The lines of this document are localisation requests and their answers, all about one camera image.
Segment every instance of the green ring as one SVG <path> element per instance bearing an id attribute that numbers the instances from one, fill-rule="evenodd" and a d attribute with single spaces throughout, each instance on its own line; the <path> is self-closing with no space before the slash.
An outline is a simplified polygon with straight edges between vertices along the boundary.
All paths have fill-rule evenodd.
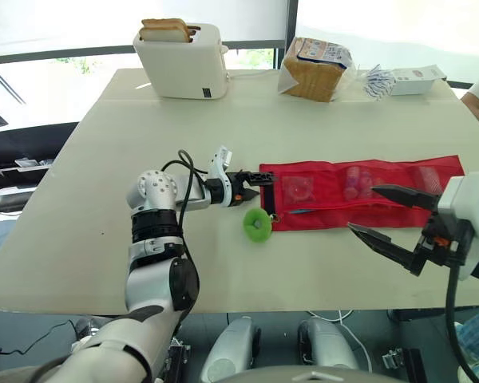
<path id="1" fill-rule="evenodd" d="M 271 235 L 271 218 L 261 208 L 251 209 L 243 218 L 243 229 L 252 242 L 265 242 Z"/>

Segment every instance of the paper box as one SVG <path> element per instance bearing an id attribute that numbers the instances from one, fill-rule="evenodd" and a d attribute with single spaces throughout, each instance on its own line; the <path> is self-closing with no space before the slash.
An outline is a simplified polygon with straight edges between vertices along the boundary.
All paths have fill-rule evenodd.
<path id="1" fill-rule="evenodd" d="M 445 79 L 445 74 L 436 65 L 392 69 L 392 74 L 395 84 L 390 92 L 391 96 L 425 93 L 431 89 L 435 80 Z"/>

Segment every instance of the white table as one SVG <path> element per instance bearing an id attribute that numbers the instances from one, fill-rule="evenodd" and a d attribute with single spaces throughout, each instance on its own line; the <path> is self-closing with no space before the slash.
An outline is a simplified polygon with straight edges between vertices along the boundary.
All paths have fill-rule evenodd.
<path id="1" fill-rule="evenodd" d="M 277 94 L 277 73 L 234 78 L 218 101 L 160 99 L 150 86 L 137 89 L 147 82 L 142 69 L 119 70 L 68 139 L 0 251 L 0 310 L 125 312 L 125 195 L 142 171 L 176 158 L 179 148 L 206 168 L 224 144 L 233 151 L 231 171 L 451 154 L 467 172 L 479 170 L 479 124 L 442 81 L 426 95 L 379 102 L 353 88 L 328 105 Z M 186 215 L 202 285 L 195 312 L 444 305 L 447 269 L 429 263 L 416 278 L 347 229 L 249 242 L 242 219 L 254 206 L 258 199 Z M 384 232 L 407 248 L 419 236 L 417 228 Z M 457 304 L 479 304 L 479 281 L 461 283 Z"/>

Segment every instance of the white box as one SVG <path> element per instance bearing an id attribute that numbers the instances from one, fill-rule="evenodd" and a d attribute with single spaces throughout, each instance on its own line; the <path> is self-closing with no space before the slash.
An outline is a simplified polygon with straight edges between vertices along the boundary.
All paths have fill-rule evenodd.
<path id="1" fill-rule="evenodd" d="M 392 69 L 392 74 L 396 82 L 390 92 L 391 96 L 425 93 L 431 89 L 435 80 L 445 79 L 445 74 L 436 65 Z"/>
<path id="2" fill-rule="evenodd" d="M 218 28 L 211 24 L 192 24 L 192 42 L 133 40 L 138 57 L 160 96 L 213 99 L 227 92 L 227 71 Z"/>

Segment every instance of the white toaster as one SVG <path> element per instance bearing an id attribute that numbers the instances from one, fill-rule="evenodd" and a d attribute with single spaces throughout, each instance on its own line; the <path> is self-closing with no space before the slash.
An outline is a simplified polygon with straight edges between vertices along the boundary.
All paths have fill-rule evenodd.
<path id="1" fill-rule="evenodd" d="M 191 24 L 192 42 L 133 41 L 157 94 L 163 97 L 213 99 L 227 92 L 228 75 L 218 28 Z"/>

